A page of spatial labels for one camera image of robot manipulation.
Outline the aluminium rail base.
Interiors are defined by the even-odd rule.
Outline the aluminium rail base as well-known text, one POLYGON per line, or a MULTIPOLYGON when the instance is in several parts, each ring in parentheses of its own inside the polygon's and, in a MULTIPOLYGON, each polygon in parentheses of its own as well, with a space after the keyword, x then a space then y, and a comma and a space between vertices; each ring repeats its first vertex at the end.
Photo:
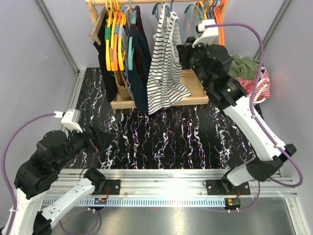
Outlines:
POLYGON ((294 188, 271 180, 242 184, 227 193, 219 179, 222 169, 102 169, 106 189, 99 195, 84 196, 82 207, 225 207, 226 201, 255 198, 297 197, 294 188))

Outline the navy garment on rack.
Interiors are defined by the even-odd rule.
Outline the navy garment on rack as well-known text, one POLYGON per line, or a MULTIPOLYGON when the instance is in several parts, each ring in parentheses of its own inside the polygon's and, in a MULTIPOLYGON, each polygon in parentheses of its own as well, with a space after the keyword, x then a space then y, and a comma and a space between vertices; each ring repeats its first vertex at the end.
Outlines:
POLYGON ((130 25, 128 38, 128 82, 136 107, 140 112, 148 114, 147 80, 151 54, 138 5, 134 8, 134 14, 136 23, 130 25))

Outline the blue grey hanger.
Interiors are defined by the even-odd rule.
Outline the blue grey hanger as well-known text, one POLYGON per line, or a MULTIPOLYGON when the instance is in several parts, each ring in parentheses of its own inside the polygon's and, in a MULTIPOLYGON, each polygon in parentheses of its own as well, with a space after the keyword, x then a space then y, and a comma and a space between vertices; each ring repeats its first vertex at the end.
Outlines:
MULTIPOLYGON (((174 0, 170 1, 170 6, 167 6, 166 10, 165 10, 165 13, 166 13, 166 16, 167 17, 170 17, 171 16, 171 12, 173 11, 173 2, 174 0)), ((155 16, 155 18, 157 20, 159 20, 159 11, 158 11, 158 6, 160 5, 161 3, 156 3, 152 9, 152 15, 155 16)), ((182 43, 185 43, 186 40, 187 40, 187 37, 186 37, 186 34, 185 34, 185 31, 184 31, 184 28, 183 28, 183 25, 180 21, 180 19, 177 19, 176 20, 178 26, 179 26, 179 32, 180 32, 180 38, 181 38, 181 42, 182 43)))

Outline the tan garment on rack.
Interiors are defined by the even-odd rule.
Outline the tan garment on rack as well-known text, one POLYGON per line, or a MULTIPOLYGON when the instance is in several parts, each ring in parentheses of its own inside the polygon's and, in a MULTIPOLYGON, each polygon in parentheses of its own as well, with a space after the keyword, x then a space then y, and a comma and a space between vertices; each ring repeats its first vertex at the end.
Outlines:
POLYGON ((133 97, 130 95, 127 87, 127 83, 123 72, 118 70, 114 72, 115 82, 117 85, 118 94, 122 100, 133 100, 133 97))

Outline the black white striped tank top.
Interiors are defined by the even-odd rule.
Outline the black white striped tank top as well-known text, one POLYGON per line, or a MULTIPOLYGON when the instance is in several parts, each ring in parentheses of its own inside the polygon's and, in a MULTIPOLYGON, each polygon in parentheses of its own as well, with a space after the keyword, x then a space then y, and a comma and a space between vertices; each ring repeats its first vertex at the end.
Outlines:
POLYGON ((182 83, 182 66, 177 45, 181 44, 178 16, 174 11, 167 17, 162 6, 155 36, 154 50, 147 81, 148 114, 179 103, 191 94, 182 83))

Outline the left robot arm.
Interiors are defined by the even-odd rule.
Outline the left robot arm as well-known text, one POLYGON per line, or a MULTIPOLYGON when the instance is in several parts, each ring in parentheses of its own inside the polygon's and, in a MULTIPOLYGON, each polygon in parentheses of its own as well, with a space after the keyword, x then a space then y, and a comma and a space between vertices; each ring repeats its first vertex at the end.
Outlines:
POLYGON ((9 219, 1 229, 4 235, 49 235, 62 217, 84 197, 105 190, 106 177, 92 167, 75 187, 59 200, 42 209, 43 199, 61 170, 83 152, 105 151, 115 136, 90 127, 89 131, 50 131, 37 142, 36 151, 23 163, 14 180, 13 207, 9 219))

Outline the black garment on rack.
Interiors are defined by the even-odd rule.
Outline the black garment on rack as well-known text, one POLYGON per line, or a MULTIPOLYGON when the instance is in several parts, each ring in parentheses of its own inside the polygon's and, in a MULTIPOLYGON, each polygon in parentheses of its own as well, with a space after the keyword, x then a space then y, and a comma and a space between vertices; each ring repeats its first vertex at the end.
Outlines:
POLYGON ((117 85, 115 81, 115 77, 113 73, 107 70, 106 67, 106 44, 105 44, 105 25, 106 25, 106 19, 108 18, 107 13, 105 14, 99 32, 98 32, 98 38, 100 39, 101 45, 99 45, 97 42, 94 42, 93 45, 98 51, 98 61, 100 65, 101 75, 103 78, 103 82, 106 89, 106 95, 107 95, 107 101, 112 102, 116 95, 117 95, 117 85))

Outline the orange empty hanger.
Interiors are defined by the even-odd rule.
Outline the orange empty hanger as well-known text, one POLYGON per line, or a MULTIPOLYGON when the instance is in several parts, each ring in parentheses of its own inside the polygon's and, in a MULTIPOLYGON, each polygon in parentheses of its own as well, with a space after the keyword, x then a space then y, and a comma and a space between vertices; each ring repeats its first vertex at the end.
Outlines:
MULTIPOLYGON (((223 23, 222 10, 223 10, 224 4, 225 4, 225 0, 221 0, 220 4, 215 6, 213 9, 216 24, 222 24, 223 23)), ((219 45, 225 46, 224 28, 222 26, 219 26, 218 30, 219 30, 219 36, 218 36, 219 45)))

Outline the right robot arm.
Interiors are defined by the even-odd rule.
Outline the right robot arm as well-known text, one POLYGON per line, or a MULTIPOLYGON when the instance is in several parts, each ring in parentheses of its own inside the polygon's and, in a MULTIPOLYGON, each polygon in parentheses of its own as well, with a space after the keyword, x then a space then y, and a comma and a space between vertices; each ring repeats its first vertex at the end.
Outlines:
POLYGON ((190 37, 178 45, 179 61, 199 79, 209 100, 230 117, 244 133, 256 157, 229 170, 221 178, 222 190, 233 194, 242 184, 269 179, 296 152, 293 144, 285 144, 250 106, 250 98, 239 81, 228 74, 231 56, 221 45, 193 45, 190 37))

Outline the black marble mat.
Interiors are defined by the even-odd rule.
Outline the black marble mat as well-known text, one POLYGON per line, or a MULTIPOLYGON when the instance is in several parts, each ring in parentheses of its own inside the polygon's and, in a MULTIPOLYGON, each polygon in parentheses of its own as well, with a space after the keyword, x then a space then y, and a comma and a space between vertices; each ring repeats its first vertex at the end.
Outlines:
POLYGON ((114 110, 99 68, 87 68, 78 97, 80 125, 114 140, 101 153, 81 154, 72 169, 224 169, 256 156, 240 128, 213 103, 174 106, 145 115, 114 110))

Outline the teal hanger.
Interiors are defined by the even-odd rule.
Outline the teal hanger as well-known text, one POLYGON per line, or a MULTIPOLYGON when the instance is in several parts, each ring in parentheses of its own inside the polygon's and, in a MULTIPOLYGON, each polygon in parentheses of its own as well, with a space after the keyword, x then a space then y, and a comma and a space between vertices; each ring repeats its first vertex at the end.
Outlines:
POLYGON ((184 14, 187 16, 190 25, 193 25, 194 21, 201 22, 202 20, 205 20, 203 7, 196 3, 188 4, 184 10, 184 14))

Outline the yellow hanger left group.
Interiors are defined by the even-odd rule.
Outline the yellow hanger left group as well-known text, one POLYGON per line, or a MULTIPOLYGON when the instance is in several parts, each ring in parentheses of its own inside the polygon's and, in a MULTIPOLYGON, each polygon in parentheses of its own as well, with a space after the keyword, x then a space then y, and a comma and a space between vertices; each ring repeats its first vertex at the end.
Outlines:
POLYGON ((108 18, 105 26, 105 46, 106 46, 106 68, 108 71, 114 71, 113 47, 114 47, 114 31, 117 20, 117 12, 113 0, 106 0, 106 11, 108 18))

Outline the red striped tank top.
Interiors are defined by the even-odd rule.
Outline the red striped tank top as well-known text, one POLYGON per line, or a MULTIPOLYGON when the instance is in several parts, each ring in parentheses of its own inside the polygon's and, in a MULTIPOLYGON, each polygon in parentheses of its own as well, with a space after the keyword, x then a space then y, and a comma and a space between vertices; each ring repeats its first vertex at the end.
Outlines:
MULTIPOLYGON (((247 95, 251 98, 256 81, 255 80, 243 80, 240 77, 237 77, 236 80, 239 81, 241 86, 245 89, 247 95)), ((255 95, 253 98, 253 105, 260 104, 270 97, 270 87, 271 87, 271 82, 269 79, 269 73, 267 69, 264 66, 262 66, 259 80, 257 82, 255 95)))

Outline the wooden clothes rack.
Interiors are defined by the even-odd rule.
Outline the wooden clothes rack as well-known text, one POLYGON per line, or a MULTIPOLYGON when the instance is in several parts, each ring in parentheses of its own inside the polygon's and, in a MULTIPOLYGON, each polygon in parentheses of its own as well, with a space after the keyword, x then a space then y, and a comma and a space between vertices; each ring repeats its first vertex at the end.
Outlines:
MULTIPOLYGON (((106 4, 112 5, 113 2, 109 0, 87 0, 87 8, 93 24, 93 31, 88 34, 91 42, 97 42, 100 44, 100 39, 98 38, 98 31, 100 29, 100 24, 103 20, 104 15, 107 12, 106 4)), ((200 82, 196 81, 196 76, 191 70, 184 70, 182 73, 181 81, 189 89, 191 95, 187 98, 184 98, 179 103, 176 103, 176 106, 179 105, 199 105, 207 104, 209 101, 208 96, 206 95, 204 88, 200 82)), ((113 109, 131 109, 135 108, 135 102, 130 99, 123 99, 119 94, 111 102, 111 107, 113 109)))

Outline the olive green shirt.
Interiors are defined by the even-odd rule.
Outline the olive green shirt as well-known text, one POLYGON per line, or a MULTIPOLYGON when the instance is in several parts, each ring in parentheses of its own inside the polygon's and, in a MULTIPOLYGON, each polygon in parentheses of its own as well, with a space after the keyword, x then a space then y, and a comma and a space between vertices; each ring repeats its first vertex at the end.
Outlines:
POLYGON ((233 55, 228 74, 233 78, 253 80, 258 73, 260 61, 250 57, 233 55))

